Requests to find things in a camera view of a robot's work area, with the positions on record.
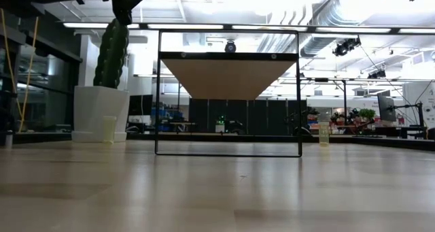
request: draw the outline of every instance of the cactus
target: cactus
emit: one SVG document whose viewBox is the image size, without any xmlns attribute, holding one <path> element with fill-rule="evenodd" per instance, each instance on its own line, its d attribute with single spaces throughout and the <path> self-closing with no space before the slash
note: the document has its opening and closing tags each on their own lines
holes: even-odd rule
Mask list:
<svg viewBox="0 0 435 232">
<path fill-rule="evenodd" d="M 94 86 L 117 89 L 128 45 L 128 28 L 115 18 L 103 34 Z"/>
</svg>

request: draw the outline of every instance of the white pot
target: white pot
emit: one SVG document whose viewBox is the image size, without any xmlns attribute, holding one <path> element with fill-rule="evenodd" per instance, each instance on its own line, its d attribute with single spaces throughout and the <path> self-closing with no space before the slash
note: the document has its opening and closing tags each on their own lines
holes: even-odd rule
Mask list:
<svg viewBox="0 0 435 232">
<path fill-rule="evenodd" d="M 115 142 L 125 142 L 128 92 L 104 86 L 76 86 L 74 88 L 74 131 L 75 142 L 103 142 L 103 117 L 115 116 Z"/>
</svg>

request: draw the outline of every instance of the spotlight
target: spotlight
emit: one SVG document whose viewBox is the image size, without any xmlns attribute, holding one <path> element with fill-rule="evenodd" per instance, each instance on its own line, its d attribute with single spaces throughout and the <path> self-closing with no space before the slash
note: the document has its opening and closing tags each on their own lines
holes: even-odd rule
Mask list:
<svg viewBox="0 0 435 232">
<path fill-rule="evenodd" d="M 361 46 L 360 37 L 355 39 L 346 39 L 343 42 L 337 43 L 337 47 L 332 51 L 335 56 L 345 56 L 348 52 Z"/>
<path fill-rule="evenodd" d="M 227 41 L 225 45 L 225 52 L 236 52 L 236 44 L 234 41 Z"/>
<path fill-rule="evenodd" d="M 385 73 L 385 70 L 379 69 L 375 72 L 372 72 L 368 74 L 367 79 L 377 79 L 377 78 L 386 78 L 387 74 Z"/>
</svg>

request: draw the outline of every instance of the computer monitor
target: computer monitor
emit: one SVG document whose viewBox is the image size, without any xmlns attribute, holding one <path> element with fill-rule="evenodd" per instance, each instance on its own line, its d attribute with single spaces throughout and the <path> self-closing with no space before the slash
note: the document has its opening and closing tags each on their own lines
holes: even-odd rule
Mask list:
<svg viewBox="0 0 435 232">
<path fill-rule="evenodd" d="M 151 116 L 152 95 L 130 96 L 129 116 Z"/>
<path fill-rule="evenodd" d="M 386 96 L 378 95 L 378 104 L 379 104 L 379 114 L 381 120 L 395 122 L 396 111 L 393 109 L 394 100 L 387 98 Z"/>
</svg>

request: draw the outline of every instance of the black metal frame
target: black metal frame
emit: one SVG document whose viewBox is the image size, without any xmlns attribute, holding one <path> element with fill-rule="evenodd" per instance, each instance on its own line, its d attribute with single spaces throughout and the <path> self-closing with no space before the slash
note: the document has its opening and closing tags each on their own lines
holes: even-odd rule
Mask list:
<svg viewBox="0 0 435 232">
<path fill-rule="evenodd" d="M 272 33 L 295 35 L 297 47 L 296 53 L 226 53 L 226 52 L 162 52 L 163 33 Z M 296 61 L 296 99 L 298 102 L 298 113 L 301 115 L 301 94 L 300 94 L 300 68 L 299 68 L 299 33 L 291 30 L 232 30 L 226 26 L 223 29 L 165 29 L 158 31 L 158 55 L 157 55 L 157 78 L 156 78 L 156 107 L 160 105 L 160 66 L 161 59 L 213 59 L 213 60 L 251 60 L 251 61 Z M 156 110 L 154 153 L 163 156 L 226 156 L 226 157 L 280 157 L 300 158 L 302 156 L 302 132 L 298 134 L 297 155 L 245 155 L 245 154 L 184 154 L 184 153 L 160 153 L 158 151 L 160 111 Z M 298 127 L 302 127 L 302 117 L 299 117 Z"/>
</svg>

